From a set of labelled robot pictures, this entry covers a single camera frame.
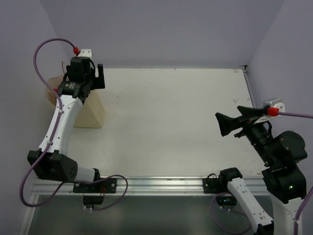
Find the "brown paper bag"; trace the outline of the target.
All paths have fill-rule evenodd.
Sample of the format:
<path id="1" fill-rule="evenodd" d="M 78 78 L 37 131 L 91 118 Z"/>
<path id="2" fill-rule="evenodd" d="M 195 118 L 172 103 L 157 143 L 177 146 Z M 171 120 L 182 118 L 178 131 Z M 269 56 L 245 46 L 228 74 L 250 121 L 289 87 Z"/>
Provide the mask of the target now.
<path id="1" fill-rule="evenodd" d="M 62 82 L 63 76 L 53 77 L 47 80 L 48 85 L 57 89 L 58 85 Z M 51 108 L 56 107 L 56 95 L 51 92 L 47 87 L 45 89 L 45 99 L 50 104 Z M 100 99 L 98 90 L 93 90 L 88 95 L 82 109 L 80 110 L 74 127 L 76 128 L 102 128 L 104 125 L 105 108 Z"/>

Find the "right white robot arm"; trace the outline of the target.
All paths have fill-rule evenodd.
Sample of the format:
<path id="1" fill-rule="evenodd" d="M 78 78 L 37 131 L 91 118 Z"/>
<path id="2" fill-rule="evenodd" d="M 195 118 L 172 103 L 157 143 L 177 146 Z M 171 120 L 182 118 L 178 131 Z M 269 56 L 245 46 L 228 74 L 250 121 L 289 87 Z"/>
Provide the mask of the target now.
<path id="1" fill-rule="evenodd" d="M 246 188 L 242 174 L 236 168 L 222 170 L 218 187 L 232 194 L 244 210 L 256 235 L 302 234 L 302 211 L 313 192 L 307 191 L 307 182 L 298 163 L 307 158 L 304 139 L 296 132 L 285 131 L 272 136 L 272 126 L 264 127 L 271 118 L 293 116 L 284 112 L 282 104 L 265 105 L 261 109 L 238 106 L 239 117 L 216 113 L 221 135 L 240 131 L 236 138 L 246 137 L 265 165 L 262 176 L 269 192 L 273 216 L 269 216 Z"/>

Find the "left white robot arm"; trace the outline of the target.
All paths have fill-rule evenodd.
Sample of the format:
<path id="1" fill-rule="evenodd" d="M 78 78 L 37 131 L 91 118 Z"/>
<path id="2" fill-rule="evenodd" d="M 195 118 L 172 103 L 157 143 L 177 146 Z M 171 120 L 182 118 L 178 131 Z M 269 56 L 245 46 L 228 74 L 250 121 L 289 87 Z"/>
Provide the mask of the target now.
<path id="1" fill-rule="evenodd" d="M 38 150 L 30 151 L 28 162 L 37 177 L 64 183 L 84 183 L 90 192 L 102 186 L 98 170 L 79 167 L 68 156 L 69 139 L 76 118 L 90 92 L 105 88 L 103 65 L 95 65 L 90 57 L 73 57 L 57 88 L 55 112 L 46 137 Z"/>

